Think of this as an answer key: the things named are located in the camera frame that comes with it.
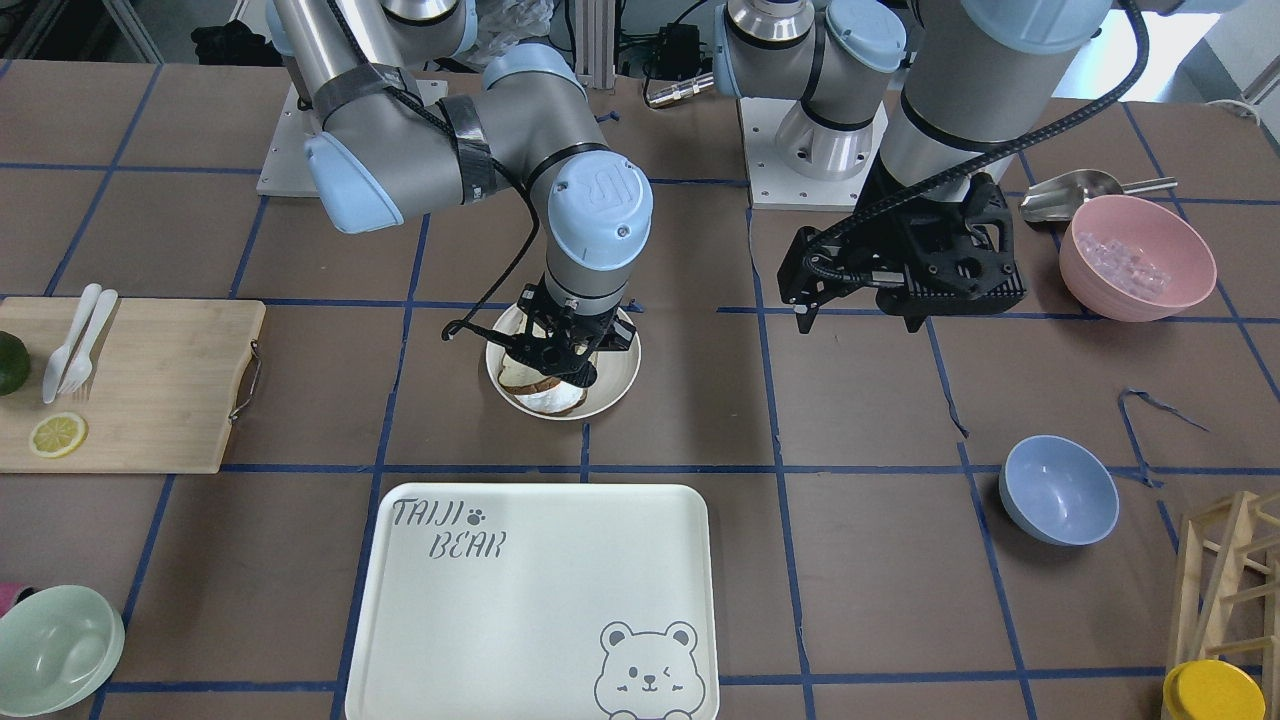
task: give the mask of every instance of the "pink bowl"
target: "pink bowl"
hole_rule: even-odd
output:
[[[1082,237],[1120,241],[1140,251],[1142,261],[1167,275],[1153,300],[1143,300],[1102,277],[1080,250]],[[1062,238],[1059,268],[1068,290],[1094,313],[1129,323],[1167,318],[1208,297],[1217,264],[1204,238],[1160,205],[1130,195],[1089,200],[1071,218]]]

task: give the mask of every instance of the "metal scoop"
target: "metal scoop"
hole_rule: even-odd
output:
[[[1023,220],[1050,223],[1070,220],[1087,201],[1102,195],[1138,195],[1178,187],[1178,178],[1156,178],[1120,184],[1102,170],[1071,170],[1033,184],[1023,197]]]

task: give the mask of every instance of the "scoop handle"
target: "scoop handle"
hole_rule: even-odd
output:
[[[1156,178],[1153,181],[1129,182],[1120,186],[1125,195],[1140,195],[1143,192],[1156,192],[1157,190],[1172,190],[1178,187],[1178,178]]]

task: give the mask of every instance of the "green bowl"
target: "green bowl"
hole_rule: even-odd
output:
[[[31,717],[93,694],[124,650],[124,624],[90,588],[37,592],[0,618],[0,715]]]

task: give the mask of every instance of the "cutting board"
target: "cutting board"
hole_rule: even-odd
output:
[[[0,329],[31,354],[31,378],[0,397],[0,473],[216,473],[266,307],[252,300],[122,299],[92,355],[87,398],[60,395],[45,405],[45,365],[76,302],[0,301]],[[37,457],[28,450],[31,430],[65,410],[88,423],[84,443],[64,457]]]

